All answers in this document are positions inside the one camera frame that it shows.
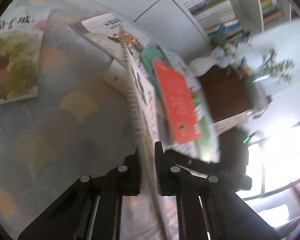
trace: wall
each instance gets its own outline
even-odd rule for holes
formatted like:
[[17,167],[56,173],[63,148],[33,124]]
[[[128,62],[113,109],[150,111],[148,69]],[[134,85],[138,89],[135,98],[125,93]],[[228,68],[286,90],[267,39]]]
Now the wall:
[[256,35],[249,46],[240,46],[238,51],[246,56],[251,68],[256,69],[262,63],[262,55],[271,48],[278,51],[278,61],[293,59],[295,68],[291,72],[293,78],[290,83],[278,83],[279,79],[262,81],[267,95],[273,96],[273,102],[260,119],[245,125],[249,132],[261,130],[260,137],[268,137],[300,121],[300,20]]

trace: black device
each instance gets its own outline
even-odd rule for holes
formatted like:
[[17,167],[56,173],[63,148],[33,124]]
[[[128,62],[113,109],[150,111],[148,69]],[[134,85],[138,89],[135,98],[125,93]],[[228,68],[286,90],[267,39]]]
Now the black device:
[[[208,234],[212,240],[280,239],[222,179],[197,177],[176,166],[161,142],[155,143],[155,165],[160,195],[176,196],[180,240],[208,240]],[[18,239],[119,240],[122,196],[140,194],[141,182],[137,153],[105,176],[83,175]]]

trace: screw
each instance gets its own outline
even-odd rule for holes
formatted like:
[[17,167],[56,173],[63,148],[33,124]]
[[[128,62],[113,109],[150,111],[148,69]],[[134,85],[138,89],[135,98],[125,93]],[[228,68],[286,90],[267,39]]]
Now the screw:
[[81,182],[88,182],[90,180],[90,177],[88,175],[83,175],[80,177]]
[[179,171],[180,171],[180,168],[179,168],[178,166],[172,166],[172,167],[170,168],[170,171],[172,171],[172,172],[179,172]]
[[217,183],[218,182],[218,178],[216,176],[209,176],[208,180],[211,183]]
[[120,171],[120,172],[125,172],[127,170],[128,170],[128,167],[125,166],[125,165],[121,165],[121,166],[118,167],[118,171]]

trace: brown wooden surface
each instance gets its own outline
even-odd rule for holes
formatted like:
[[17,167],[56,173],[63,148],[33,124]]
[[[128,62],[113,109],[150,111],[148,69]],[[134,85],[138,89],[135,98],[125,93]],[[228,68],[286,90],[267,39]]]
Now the brown wooden surface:
[[211,67],[198,79],[203,87],[214,122],[251,109],[246,90],[238,76],[218,66]]

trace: green light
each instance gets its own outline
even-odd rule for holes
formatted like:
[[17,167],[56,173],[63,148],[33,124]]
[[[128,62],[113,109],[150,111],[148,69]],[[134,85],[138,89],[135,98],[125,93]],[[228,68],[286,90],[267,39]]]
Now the green light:
[[247,141],[250,140],[250,137],[247,137],[244,141],[243,141],[243,144],[245,144]]

